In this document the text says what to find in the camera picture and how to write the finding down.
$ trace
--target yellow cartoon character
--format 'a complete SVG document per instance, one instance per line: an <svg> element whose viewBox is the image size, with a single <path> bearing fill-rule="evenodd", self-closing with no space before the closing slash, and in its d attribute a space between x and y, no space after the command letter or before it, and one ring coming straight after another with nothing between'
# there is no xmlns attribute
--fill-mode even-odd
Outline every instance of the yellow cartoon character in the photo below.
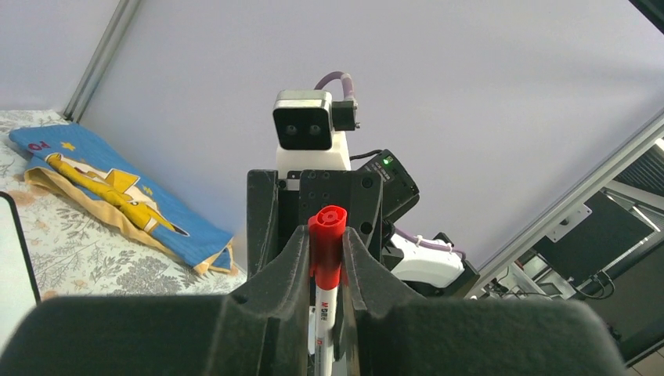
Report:
<svg viewBox="0 0 664 376"><path fill-rule="evenodd" d="M189 236L185 230L164 218L157 203L136 186L140 176L116 168L103 172L60 153L49 155L46 163L72 182L120 209L141 230L151 233L158 225L162 225L170 231Z"/></svg>

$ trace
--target tiled floor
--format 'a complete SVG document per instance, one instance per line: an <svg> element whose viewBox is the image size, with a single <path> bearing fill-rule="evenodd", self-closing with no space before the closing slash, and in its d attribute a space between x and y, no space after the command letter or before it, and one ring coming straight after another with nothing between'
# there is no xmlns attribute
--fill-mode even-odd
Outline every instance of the tiled floor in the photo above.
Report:
<svg viewBox="0 0 664 376"><path fill-rule="evenodd" d="M629 376L663 376L664 348L652 353L641 362L634 364L627 372Z"/></svg>

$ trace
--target floral pattern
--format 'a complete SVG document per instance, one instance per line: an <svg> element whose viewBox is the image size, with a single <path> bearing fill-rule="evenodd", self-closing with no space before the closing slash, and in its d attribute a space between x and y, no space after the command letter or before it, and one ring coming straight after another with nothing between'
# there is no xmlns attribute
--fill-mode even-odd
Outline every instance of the floral pattern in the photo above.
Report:
<svg viewBox="0 0 664 376"><path fill-rule="evenodd" d="M59 295L228 294L247 279L198 275L158 250L125 238L68 197L23 181L29 154L8 133L15 127L67 124L54 111L0 111L0 190L18 207L42 299Z"/></svg>

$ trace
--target towel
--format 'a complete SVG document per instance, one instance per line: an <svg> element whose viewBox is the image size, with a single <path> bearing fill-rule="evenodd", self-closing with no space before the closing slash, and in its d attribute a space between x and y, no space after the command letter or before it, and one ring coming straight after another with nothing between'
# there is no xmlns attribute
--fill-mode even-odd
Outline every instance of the towel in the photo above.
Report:
<svg viewBox="0 0 664 376"><path fill-rule="evenodd" d="M101 221L176 256L198 273L231 270L231 233L189 210L78 124L19 128L9 133L33 154L28 183L65 194Z"/></svg>

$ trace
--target marker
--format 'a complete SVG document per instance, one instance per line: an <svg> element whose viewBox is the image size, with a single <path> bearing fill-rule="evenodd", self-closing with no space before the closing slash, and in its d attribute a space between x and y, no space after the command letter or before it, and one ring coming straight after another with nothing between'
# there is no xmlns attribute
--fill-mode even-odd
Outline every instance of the marker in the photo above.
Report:
<svg viewBox="0 0 664 376"><path fill-rule="evenodd" d="M341 238L346 227L346 210L326 206L309 219L311 273L316 280L316 337L314 374L330 376L334 362L332 327L337 312L337 290L341 273Z"/></svg>

